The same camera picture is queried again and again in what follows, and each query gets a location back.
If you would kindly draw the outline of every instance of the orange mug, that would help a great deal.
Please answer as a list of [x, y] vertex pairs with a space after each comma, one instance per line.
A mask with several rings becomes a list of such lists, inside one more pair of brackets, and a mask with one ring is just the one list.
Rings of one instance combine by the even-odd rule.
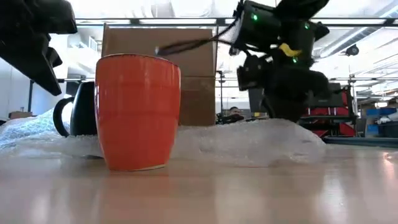
[[168, 60], [117, 54], [95, 76], [98, 138], [110, 170], [166, 165], [180, 114], [180, 69]]

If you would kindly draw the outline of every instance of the blue container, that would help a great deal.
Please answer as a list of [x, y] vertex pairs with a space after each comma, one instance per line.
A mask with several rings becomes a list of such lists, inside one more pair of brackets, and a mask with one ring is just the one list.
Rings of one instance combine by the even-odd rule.
[[380, 108], [366, 110], [366, 116], [385, 116], [397, 112], [397, 108]]
[[380, 115], [390, 115], [397, 112], [397, 108], [380, 108]]
[[368, 124], [367, 133], [371, 135], [379, 134], [379, 126], [377, 124]]
[[379, 116], [378, 109], [368, 109], [366, 110], [366, 116]]

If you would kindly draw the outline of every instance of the person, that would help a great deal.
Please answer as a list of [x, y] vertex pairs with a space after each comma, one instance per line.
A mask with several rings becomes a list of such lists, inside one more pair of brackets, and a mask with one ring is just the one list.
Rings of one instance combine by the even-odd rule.
[[242, 111], [239, 110], [239, 108], [237, 108], [236, 106], [233, 106], [229, 109], [229, 115], [234, 115], [234, 114], [238, 114], [241, 115]]

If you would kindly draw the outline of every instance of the cardboard box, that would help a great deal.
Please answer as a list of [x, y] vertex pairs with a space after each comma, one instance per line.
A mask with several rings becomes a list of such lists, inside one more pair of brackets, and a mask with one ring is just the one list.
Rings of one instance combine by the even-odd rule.
[[[138, 29], [104, 27], [102, 56], [142, 54], [181, 40], [212, 37], [211, 29]], [[212, 43], [165, 57], [181, 69], [180, 125], [215, 124], [215, 48]]]
[[180, 125], [211, 126], [215, 121], [215, 78], [182, 77]]
[[9, 119], [28, 118], [32, 116], [32, 112], [14, 111], [9, 113]]
[[[102, 56], [110, 54], [142, 54], [155, 56], [157, 47], [173, 44], [181, 40], [208, 39], [211, 29], [139, 29], [104, 28]], [[164, 58], [178, 65], [182, 76], [213, 77], [215, 61], [213, 43], [197, 49], [169, 55]]]

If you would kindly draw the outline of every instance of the wooden table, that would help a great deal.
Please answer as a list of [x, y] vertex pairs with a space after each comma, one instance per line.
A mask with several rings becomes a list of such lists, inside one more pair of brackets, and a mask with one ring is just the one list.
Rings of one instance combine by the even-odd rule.
[[101, 159], [0, 159], [0, 223], [398, 223], [398, 168], [335, 147], [317, 165], [170, 161], [109, 172]]

